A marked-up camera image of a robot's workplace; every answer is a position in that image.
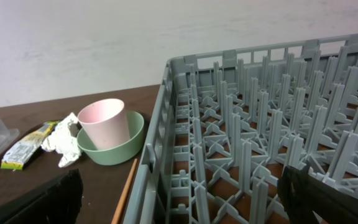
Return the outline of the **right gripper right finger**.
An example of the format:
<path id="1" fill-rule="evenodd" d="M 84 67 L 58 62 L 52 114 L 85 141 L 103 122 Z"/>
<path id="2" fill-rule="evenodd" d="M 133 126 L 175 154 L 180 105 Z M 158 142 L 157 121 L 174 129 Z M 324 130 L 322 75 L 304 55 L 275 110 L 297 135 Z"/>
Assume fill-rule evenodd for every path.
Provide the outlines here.
<path id="1" fill-rule="evenodd" d="M 290 223 L 358 223 L 358 199 L 337 191 L 302 170 L 286 166 L 278 180 L 278 196 Z"/>

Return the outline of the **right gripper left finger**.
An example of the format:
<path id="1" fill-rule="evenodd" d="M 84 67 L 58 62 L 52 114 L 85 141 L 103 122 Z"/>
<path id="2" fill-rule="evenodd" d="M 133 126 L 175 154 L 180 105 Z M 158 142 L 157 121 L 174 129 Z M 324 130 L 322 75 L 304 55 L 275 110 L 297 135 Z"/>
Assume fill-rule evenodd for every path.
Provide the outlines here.
<path id="1" fill-rule="evenodd" d="M 38 186 L 0 206 L 0 224 L 75 223 L 81 210 L 83 181 L 78 169 Z"/>

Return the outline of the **white napkin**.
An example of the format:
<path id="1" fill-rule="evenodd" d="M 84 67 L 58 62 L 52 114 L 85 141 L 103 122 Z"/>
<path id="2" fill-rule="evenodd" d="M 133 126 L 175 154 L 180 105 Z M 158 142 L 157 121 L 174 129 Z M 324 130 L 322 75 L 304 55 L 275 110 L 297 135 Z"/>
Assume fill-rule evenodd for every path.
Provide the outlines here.
<path id="1" fill-rule="evenodd" d="M 41 144 L 41 148 L 46 152 L 55 151 L 61 154 L 58 166 L 67 167 L 77 161 L 81 156 L 81 149 L 78 147 L 77 134 L 79 131 L 78 118 L 74 113 L 70 113 L 66 118 L 58 122 L 55 129 Z"/>

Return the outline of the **yellow snack wrapper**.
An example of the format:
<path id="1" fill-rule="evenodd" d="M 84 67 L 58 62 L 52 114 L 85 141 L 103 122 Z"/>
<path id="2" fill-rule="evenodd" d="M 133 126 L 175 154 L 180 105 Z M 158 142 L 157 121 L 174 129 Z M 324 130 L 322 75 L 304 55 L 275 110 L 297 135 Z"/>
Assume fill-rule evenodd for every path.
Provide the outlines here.
<path id="1" fill-rule="evenodd" d="M 22 170 L 58 123 L 47 121 L 18 140 L 3 156 L 0 168 Z"/>

